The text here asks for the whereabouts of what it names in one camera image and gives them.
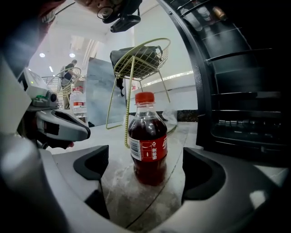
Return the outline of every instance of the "red and white label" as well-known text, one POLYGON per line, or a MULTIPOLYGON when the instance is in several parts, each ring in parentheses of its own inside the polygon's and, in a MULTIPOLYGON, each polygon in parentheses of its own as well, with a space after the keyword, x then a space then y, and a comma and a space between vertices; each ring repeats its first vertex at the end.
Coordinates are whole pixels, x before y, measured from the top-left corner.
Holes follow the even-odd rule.
POLYGON ((85 107, 85 102, 74 102, 74 108, 83 108, 85 107))
POLYGON ((167 135, 155 140, 136 140, 129 138, 130 152, 133 158, 144 162, 154 162, 166 156, 167 135))

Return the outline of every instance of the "chair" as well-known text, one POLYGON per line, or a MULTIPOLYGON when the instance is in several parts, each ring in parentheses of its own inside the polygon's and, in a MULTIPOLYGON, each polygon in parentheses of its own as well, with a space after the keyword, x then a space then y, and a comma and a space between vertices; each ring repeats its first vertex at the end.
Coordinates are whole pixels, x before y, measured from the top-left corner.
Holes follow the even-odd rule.
POLYGON ((58 73, 55 77, 53 77, 49 83, 47 83, 48 86, 50 86, 50 88, 52 89, 52 91, 54 93, 57 94, 58 98, 68 98, 69 100, 69 105, 70 105, 70 99, 69 99, 69 94, 71 94, 72 92, 72 89, 75 87, 75 84, 76 82, 80 79, 81 77, 81 69, 80 68, 77 68, 77 67, 74 67, 74 68, 69 68, 69 69, 65 69, 65 70, 61 70, 60 73, 58 73), (72 70, 77 76, 73 76, 71 78, 71 85, 67 85, 65 88, 60 88, 59 85, 57 85, 56 89, 51 87, 50 84, 51 83, 54 83, 53 80, 55 78, 59 79, 60 77, 62 77, 62 74, 64 74, 67 70, 72 70))
POLYGON ((141 90, 143 91, 141 81, 146 78, 159 73, 163 86, 165 88, 165 92, 167 98, 170 102, 170 97, 168 95, 166 86, 164 84, 164 80, 160 73, 160 68, 165 64, 168 59, 168 49, 171 44, 171 41, 167 38, 158 38, 154 40, 147 41, 139 46, 132 48, 126 54, 124 54, 118 62, 114 66, 114 74, 115 74, 115 82, 113 85, 111 99, 109 103, 107 119, 106 119, 106 129, 116 128, 122 125, 117 125, 113 127, 108 127, 108 119, 110 113, 110 107, 113 97, 114 88, 116 86, 117 79, 124 78, 129 79, 128 85, 128 95, 127 95, 127 103, 126 103, 126 116, 125 116, 125 146, 130 148, 127 143, 127 129, 128 129, 128 115, 129 115, 129 107, 130 107, 130 94, 131 94, 131 82, 132 80, 138 81, 141 86, 141 90), (149 45, 163 45, 163 49, 161 46, 157 46, 160 48, 160 53, 156 53, 155 50, 152 50, 149 45))

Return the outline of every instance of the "barcode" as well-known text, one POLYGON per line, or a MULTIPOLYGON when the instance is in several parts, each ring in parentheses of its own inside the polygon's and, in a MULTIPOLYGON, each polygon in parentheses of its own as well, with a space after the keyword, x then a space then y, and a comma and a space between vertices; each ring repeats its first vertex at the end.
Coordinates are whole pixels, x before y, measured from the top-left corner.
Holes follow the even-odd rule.
POLYGON ((130 150, 131 150, 131 155, 138 159, 141 160, 140 157, 140 141, 139 140, 135 140, 130 138, 130 150))

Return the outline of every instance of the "black baseboard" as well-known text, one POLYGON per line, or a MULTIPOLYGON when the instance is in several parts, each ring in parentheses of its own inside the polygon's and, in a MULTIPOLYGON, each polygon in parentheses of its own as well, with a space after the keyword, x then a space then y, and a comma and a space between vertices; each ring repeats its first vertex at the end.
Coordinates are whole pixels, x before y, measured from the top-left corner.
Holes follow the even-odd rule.
MULTIPOLYGON (((198 122, 198 110, 178 110, 177 120, 179 122, 198 122)), ((162 116, 163 111, 157 111, 157 114, 166 121, 162 116)))

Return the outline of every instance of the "marble floor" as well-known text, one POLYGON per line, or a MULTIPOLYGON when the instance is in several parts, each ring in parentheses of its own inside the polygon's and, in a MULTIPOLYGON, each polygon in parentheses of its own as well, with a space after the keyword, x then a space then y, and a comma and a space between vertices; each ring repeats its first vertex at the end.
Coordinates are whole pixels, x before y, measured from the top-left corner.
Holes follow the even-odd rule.
POLYGON ((73 148, 48 150, 59 154, 109 145, 109 165, 101 181, 112 222, 134 232, 148 232, 181 206, 185 182, 181 155, 183 147, 201 148, 196 145, 197 122, 179 122, 176 130, 168 136, 166 178, 157 187, 140 184, 134 176, 130 150, 124 146, 123 127, 90 129, 91 137, 76 142, 73 148))

